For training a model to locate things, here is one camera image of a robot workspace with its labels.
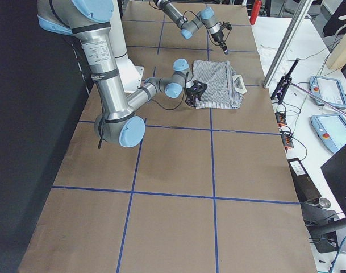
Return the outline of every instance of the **robot label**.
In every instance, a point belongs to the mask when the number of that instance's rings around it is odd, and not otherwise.
[[[86,43],[82,45],[89,65],[111,61],[111,54],[106,41]]]

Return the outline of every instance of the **metal pole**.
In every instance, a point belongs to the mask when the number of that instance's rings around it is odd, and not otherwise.
[[[346,117],[346,112],[345,111],[342,111],[341,109],[338,109],[338,108],[335,108],[333,105],[331,105],[330,103],[326,102],[325,100],[321,99],[321,98],[318,98],[316,96],[314,96],[312,93],[310,93],[309,91],[301,88],[300,86],[296,85],[296,84],[293,84],[291,83],[292,86],[300,89],[301,91],[307,93],[310,97],[312,97],[313,99],[317,100],[317,101],[320,101],[321,103],[327,105],[328,107],[330,107],[331,109],[333,109],[334,111],[336,111],[337,113],[340,113],[341,115],[345,116]]]
[[[281,41],[279,49],[276,52],[275,58],[271,63],[268,74],[265,77],[264,87],[268,87],[276,73],[277,68],[279,67],[282,58],[284,57],[295,33],[299,29],[305,15],[307,14],[313,0],[301,0],[296,10],[294,17],[292,18],[289,27],[286,30],[284,38]]]

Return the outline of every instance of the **black wall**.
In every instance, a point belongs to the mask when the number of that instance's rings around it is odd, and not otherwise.
[[[91,88],[65,39],[39,27],[36,0],[0,1],[2,273],[22,259]]]

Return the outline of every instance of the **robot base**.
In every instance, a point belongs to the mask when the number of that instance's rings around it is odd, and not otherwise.
[[[117,58],[117,67],[126,93],[133,93],[141,86],[144,67],[134,66],[129,58]]]

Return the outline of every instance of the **computer monitor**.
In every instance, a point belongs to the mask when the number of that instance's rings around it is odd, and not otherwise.
[[[346,145],[321,167],[327,184],[346,215]],[[338,250],[338,244],[346,236],[346,218],[339,219],[334,210],[324,210],[301,203],[303,218],[320,253]],[[341,251],[346,252],[346,241]]]
[[[339,206],[342,211],[346,211],[346,145],[325,162],[321,169]]]

